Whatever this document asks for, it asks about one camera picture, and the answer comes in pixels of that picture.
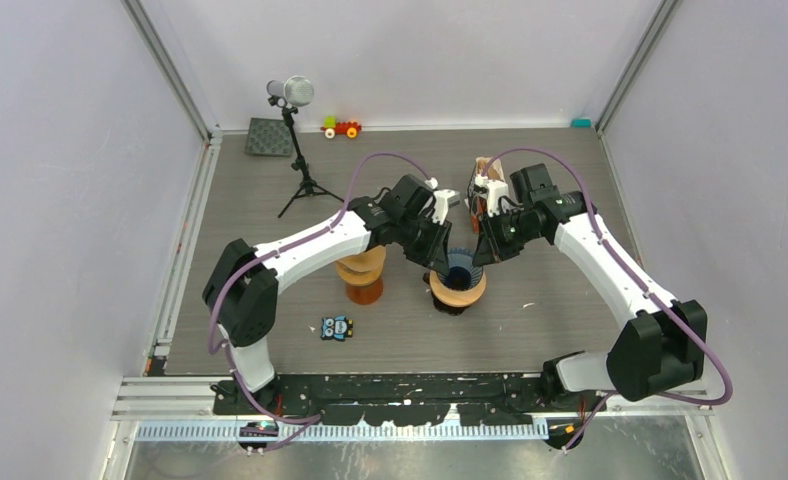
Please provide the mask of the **amber glass carafe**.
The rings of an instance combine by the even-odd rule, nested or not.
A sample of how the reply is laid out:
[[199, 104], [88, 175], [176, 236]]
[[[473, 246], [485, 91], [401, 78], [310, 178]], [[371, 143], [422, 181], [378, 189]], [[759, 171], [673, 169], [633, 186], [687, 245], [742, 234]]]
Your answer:
[[347, 298], [358, 305], [371, 305], [379, 300], [384, 291], [384, 282], [377, 279], [367, 285], [345, 285]]

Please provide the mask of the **blue plastic dripper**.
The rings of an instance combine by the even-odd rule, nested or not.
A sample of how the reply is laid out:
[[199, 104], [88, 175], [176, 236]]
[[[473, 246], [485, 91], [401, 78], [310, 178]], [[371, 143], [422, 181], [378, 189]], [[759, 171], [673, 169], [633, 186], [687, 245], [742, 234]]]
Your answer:
[[465, 248], [453, 248], [447, 252], [448, 273], [440, 275], [441, 283], [454, 291], [474, 289], [483, 278], [483, 268], [474, 265], [474, 253]]

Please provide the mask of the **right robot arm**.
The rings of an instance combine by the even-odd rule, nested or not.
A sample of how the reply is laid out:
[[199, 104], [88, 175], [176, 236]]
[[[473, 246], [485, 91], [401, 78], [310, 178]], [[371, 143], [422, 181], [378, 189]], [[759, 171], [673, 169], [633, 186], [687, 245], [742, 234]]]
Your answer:
[[582, 192], [561, 192], [537, 164], [509, 182], [477, 173], [469, 194], [481, 206], [475, 265], [508, 261], [528, 242], [544, 239], [580, 269], [620, 328], [607, 352], [544, 363], [540, 392], [547, 406], [566, 410], [581, 392], [596, 390], [639, 401], [702, 376], [705, 355], [696, 342], [706, 335], [705, 310], [695, 300], [677, 300], [647, 275]]

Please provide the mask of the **orange coffee filter box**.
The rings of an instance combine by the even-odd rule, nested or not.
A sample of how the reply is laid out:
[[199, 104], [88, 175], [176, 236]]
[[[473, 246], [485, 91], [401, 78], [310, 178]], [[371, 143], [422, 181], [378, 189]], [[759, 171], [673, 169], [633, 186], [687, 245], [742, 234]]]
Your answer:
[[[474, 162], [474, 168], [469, 178], [467, 185], [467, 201], [469, 218], [471, 227], [474, 234], [480, 233], [479, 216], [485, 209], [485, 200], [476, 193], [476, 177], [483, 174], [486, 165], [491, 161], [490, 156], [477, 157]], [[491, 180], [504, 181], [505, 176], [500, 160], [491, 164], [488, 169], [487, 177]]]

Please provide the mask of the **brown paper coffee filter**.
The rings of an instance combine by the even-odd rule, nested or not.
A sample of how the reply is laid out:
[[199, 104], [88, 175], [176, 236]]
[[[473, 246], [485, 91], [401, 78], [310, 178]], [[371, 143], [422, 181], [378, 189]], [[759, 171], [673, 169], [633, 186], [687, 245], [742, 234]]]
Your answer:
[[365, 252], [343, 257], [337, 260], [336, 263], [345, 269], [364, 273], [383, 267], [386, 256], [386, 247], [376, 246]]

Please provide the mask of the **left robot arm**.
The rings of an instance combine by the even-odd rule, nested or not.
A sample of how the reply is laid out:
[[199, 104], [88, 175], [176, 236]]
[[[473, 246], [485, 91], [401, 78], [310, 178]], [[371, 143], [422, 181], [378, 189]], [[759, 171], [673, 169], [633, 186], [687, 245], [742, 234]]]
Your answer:
[[447, 273], [450, 208], [460, 200], [436, 179], [408, 174], [391, 189], [349, 200], [335, 215], [269, 243], [227, 244], [204, 287], [209, 335], [226, 341], [241, 380], [238, 400], [250, 412], [268, 412], [277, 398], [267, 335], [280, 295], [317, 270], [375, 247], [398, 244], [407, 260]]

